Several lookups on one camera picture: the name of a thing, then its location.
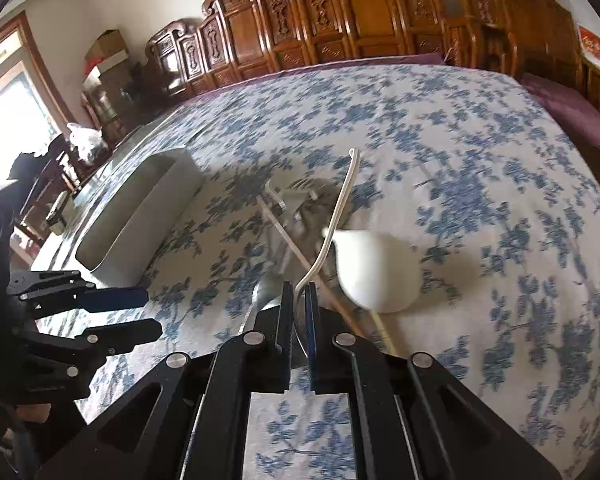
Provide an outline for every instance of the white plastic bag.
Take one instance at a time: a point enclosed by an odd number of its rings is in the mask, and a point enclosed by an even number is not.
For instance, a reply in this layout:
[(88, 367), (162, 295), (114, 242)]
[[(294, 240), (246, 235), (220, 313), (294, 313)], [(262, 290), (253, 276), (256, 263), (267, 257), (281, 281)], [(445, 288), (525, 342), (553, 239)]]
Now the white plastic bag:
[(85, 128), (78, 123), (67, 123), (71, 130), (69, 141), (78, 149), (78, 156), (92, 166), (98, 153), (107, 149), (107, 143), (102, 138), (102, 130)]

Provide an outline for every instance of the metal screw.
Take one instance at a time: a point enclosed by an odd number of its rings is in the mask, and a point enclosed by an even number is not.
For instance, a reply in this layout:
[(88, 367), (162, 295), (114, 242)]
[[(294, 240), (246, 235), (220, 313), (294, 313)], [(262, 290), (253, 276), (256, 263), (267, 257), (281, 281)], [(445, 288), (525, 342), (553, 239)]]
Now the metal screw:
[(180, 352), (176, 352), (175, 354), (171, 354), (167, 357), (167, 366), (169, 368), (182, 368), (189, 358), (185, 354), (181, 354)]
[(247, 332), (242, 340), (247, 343), (247, 345), (259, 345), (264, 341), (264, 334), (260, 332)]
[(349, 332), (341, 332), (336, 336), (336, 343), (340, 346), (351, 346), (356, 343), (356, 336)]
[(418, 352), (414, 354), (411, 358), (413, 364), (415, 364), (418, 368), (429, 368), (433, 364), (433, 357), (429, 354), (425, 354), (424, 352)]

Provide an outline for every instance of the red poster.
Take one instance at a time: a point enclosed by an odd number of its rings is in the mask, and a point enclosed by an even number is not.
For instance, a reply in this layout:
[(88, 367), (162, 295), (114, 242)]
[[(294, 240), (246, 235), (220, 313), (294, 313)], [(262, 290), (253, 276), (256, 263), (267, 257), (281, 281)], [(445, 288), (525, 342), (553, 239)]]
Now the red poster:
[(600, 62), (600, 37), (582, 25), (578, 25), (578, 28), (583, 51)]

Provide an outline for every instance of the cardboard box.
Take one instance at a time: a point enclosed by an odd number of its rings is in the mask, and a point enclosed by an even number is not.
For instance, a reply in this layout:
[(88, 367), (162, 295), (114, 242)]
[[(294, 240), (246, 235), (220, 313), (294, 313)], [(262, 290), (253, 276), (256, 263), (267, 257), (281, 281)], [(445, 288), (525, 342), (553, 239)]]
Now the cardboard box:
[(91, 69), (82, 83), (82, 86), (85, 90), (89, 91), (91, 88), (95, 86), (99, 86), (102, 84), (102, 78), (104, 73), (108, 70), (114, 69), (117, 65), (123, 63), (125, 65), (125, 70), (130, 72), (130, 63), (128, 62), (129, 56), (126, 53), (126, 50), (121, 50), (120, 52), (115, 53), (113, 56), (107, 57), (103, 62), (98, 63)]
[(125, 40), (122, 39), (120, 31), (117, 29), (106, 30), (100, 35), (95, 43), (91, 45), (91, 48), (84, 56), (84, 62), (88, 65), (93, 59), (107, 59), (107, 57), (113, 56), (121, 50), (125, 50), (128, 53)]

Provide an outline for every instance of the floral bedspread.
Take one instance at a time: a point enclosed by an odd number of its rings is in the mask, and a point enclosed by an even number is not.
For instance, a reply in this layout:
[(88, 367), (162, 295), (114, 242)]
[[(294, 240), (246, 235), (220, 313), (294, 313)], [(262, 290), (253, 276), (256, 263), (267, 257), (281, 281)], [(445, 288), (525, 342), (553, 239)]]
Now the floral bedspread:
[[(124, 179), (181, 145), (206, 181), (147, 269), (147, 306), (43, 324), (66, 336), (141, 316), (162, 323), (158, 342), (99, 370), (80, 402), (88, 420), (168, 352), (202, 355), (237, 333), (267, 268), (264, 183), (280, 172), (341, 183), (358, 147), (348, 227), (401, 238), (421, 258), (419, 300), (385, 318), (400, 352), (435, 355), (566, 478), (581, 471), (600, 446), (600, 188), (512, 78), (337, 68), (183, 104), (93, 194), (45, 265), (74, 266), (80, 234)], [(300, 368), (285, 395), (253, 397), (245, 478), (354, 476), (346, 396), (311, 394)]]

